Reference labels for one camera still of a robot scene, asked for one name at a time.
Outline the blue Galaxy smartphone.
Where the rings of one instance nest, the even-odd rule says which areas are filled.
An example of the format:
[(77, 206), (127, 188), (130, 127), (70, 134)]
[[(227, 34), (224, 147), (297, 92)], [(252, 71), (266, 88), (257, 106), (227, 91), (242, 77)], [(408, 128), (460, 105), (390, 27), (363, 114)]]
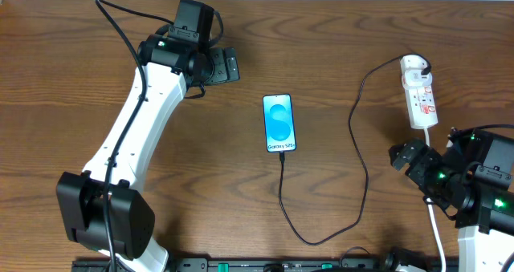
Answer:
[(296, 131), (289, 94), (265, 95), (263, 117), (268, 152), (296, 150)]

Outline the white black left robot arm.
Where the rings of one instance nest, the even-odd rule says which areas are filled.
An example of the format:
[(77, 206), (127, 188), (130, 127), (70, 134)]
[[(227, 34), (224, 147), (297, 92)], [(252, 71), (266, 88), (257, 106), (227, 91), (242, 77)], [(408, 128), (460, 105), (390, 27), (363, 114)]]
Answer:
[(80, 174), (59, 179), (56, 196), (67, 238), (106, 255), (108, 271), (163, 271), (169, 264), (142, 193), (161, 134), (188, 90), (240, 78), (235, 50), (220, 47), (211, 33), (221, 20), (211, 6), (181, 0), (174, 20), (130, 47), (133, 85), (111, 131)]

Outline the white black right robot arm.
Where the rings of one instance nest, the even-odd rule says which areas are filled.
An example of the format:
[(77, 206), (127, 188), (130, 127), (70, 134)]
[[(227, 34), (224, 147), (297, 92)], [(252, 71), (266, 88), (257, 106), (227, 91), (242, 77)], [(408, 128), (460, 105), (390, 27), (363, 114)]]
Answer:
[(389, 149), (390, 164), (403, 170), (428, 206), (452, 207), (459, 244), (459, 270), (513, 269), (513, 140), (496, 125), (451, 129), (439, 154), (423, 140)]

